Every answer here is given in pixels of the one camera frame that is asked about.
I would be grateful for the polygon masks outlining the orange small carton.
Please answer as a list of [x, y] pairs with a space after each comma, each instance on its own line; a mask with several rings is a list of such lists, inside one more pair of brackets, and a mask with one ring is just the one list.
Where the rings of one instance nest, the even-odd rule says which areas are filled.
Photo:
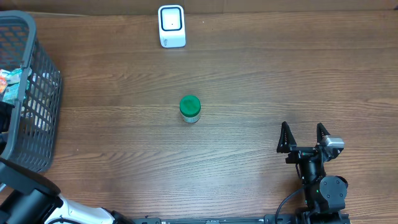
[[7, 82], [7, 75], [9, 74], [9, 71], [1, 69], [1, 74], [0, 74], [0, 94], [3, 94], [8, 86]]

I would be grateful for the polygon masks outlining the light green wipes packet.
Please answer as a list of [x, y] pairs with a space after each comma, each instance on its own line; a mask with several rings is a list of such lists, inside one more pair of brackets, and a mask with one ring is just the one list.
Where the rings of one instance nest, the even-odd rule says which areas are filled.
[[17, 100], [21, 78], [22, 78], [21, 68], [16, 68], [13, 71], [9, 71], [9, 74], [6, 77], [8, 86], [5, 92], [2, 94], [3, 102], [14, 104], [14, 101]]

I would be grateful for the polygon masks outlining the green lid jar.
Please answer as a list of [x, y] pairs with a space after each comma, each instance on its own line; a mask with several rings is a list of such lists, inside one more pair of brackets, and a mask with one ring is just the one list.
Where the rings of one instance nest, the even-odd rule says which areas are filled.
[[200, 119], [201, 102], [194, 95], [186, 95], [180, 100], [180, 113], [186, 123], [196, 123]]

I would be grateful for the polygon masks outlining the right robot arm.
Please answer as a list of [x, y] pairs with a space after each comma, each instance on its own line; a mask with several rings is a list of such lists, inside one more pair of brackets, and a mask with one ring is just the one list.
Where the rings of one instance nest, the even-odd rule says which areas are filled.
[[313, 147], [300, 147], [287, 122], [281, 124], [278, 153], [286, 153], [285, 162], [296, 168], [302, 187], [287, 196], [278, 206], [274, 222], [279, 223], [282, 206], [294, 196], [303, 193], [305, 207], [283, 218], [283, 223], [317, 224], [349, 223], [349, 215], [342, 214], [348, 193], [348, 182], [338, 175], [327, 175], [325, 162], [336, 159], [345, 143], [339, 136], [330, 134], [322, 123], [317, 124], [317, 143]]

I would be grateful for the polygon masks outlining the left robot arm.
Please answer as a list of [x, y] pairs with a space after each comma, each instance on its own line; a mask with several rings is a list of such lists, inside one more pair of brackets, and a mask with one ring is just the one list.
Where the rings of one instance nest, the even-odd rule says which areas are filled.
[[105, 208], [91, 208], [67, 200], [61, 190], [37, 171], [52, 163], [56, 135], [35, 131], [35, 125], [19, 127], [22, 101], [1, 103], [12, 109], [10, 134], [1, 158], [1, 183], [13, 192], [1, 204], [1, 223], [132, 223], [133, 220]]

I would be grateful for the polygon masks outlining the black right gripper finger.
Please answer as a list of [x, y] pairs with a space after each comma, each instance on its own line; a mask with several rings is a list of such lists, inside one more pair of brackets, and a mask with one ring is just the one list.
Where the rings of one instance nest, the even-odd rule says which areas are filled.
[[317, 124], [317, 144], [327, 145], [330, 133], [326, 130], [322, 123]]
[[281, 132], [279, 143], [277, 145], [278, 153], [290, 153], [295, 151], [297, 148], [297, 143], [294, 139], [294, 136], [290, 130], [289, 125], [286, 121], [284, 121], [281, 125]]

